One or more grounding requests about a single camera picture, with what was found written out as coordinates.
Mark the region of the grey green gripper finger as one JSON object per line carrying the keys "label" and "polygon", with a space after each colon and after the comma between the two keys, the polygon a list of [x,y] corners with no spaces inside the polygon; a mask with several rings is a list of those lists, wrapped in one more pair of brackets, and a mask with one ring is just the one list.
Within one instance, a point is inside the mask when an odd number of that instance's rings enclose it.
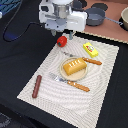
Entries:
{"label": "grey green gripper finger", "polygon": [[69,40],[72,40],[72,39],[73,39],[73,32],[70,31],[70,33],[69,33]]}

